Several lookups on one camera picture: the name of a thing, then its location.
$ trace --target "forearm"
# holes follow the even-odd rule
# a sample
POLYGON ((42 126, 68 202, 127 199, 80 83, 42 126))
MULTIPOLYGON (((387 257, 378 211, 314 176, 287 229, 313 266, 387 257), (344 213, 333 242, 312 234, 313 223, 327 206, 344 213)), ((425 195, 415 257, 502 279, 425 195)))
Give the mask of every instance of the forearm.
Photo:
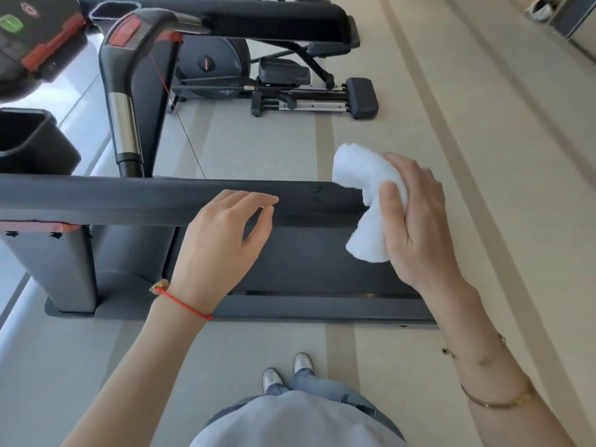
MULTIPOLYGON (((527 389, 525 375, 511 352, 503 347, 478 292, 465 282, 429 296, 430 309, 445 336, 461 384, 473 397, 507 403, 527 389)), ((522 406, 485 408, 469 401, 470 410, 486 447, 571 447, 573 442, 547 404, 535 394, 522 406)))
POLYGON ((63 447, 147 447, 204 323, 158 298, 141 333, 63 447))

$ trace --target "green button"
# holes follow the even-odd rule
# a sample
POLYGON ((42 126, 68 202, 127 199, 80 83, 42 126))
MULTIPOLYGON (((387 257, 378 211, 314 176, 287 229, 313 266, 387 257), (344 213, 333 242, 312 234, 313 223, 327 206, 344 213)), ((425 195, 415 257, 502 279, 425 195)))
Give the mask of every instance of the green button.
POLYGON ((9 33, 18 33, 23 27, 23 22, 12 14, 0 17, 0 28, 7 30, 9 33))

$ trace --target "hand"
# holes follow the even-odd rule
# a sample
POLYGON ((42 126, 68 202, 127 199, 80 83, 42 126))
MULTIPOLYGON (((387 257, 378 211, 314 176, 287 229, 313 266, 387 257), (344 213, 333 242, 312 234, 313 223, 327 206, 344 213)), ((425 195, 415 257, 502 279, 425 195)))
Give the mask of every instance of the hand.
POLYGON ((379 187, 387 253, 399 278, 422 296, 465 282, 449 233, 443 185, 430 170, 421 169, 409 158, 398 154, 384 157, 399 171, 408 189, 404 211, 395 183, 383 182, 379 187))
POLYGON ((253 266, 272 230, 269 194, 223 190, 188 225, 168 292, 207 315, 253 266), (249 218, 263 209, 242 240, 249 218))

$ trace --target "white sneaker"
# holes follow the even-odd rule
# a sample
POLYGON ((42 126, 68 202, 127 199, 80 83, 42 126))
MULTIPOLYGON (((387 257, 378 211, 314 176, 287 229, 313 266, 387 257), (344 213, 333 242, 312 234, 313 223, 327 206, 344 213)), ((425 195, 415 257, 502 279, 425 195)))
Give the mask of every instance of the white sneaker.
POLYGON ((294 358, 294 375, 303 368, 308 368, 313 375, 315 374, 315 367, 312 365, 310 356, 306 353, 298 353, 294 358))
POLYGON ((274 368, 268 368, 263 372, 263 393, 267 393, 267 389, 273 384, 284 385, 283 380, 279 376, 279 373, 274 368))

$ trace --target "white towel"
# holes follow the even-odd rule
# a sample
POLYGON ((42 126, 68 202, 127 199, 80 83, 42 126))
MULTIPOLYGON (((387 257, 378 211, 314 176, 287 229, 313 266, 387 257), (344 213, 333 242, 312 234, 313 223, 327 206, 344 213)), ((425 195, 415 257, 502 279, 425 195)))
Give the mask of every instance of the white towel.
POLYGON ((385 247, 378 188, 386 180, 397 183, 405 208, 408 196, 399 172, 375 152, 359 144, 344 144, 333 158, 332 180, 342 187, 361 189, 364 205, 370 206, 348 240, 347 251, 366 262, 387 262, 389 256, 385 247))

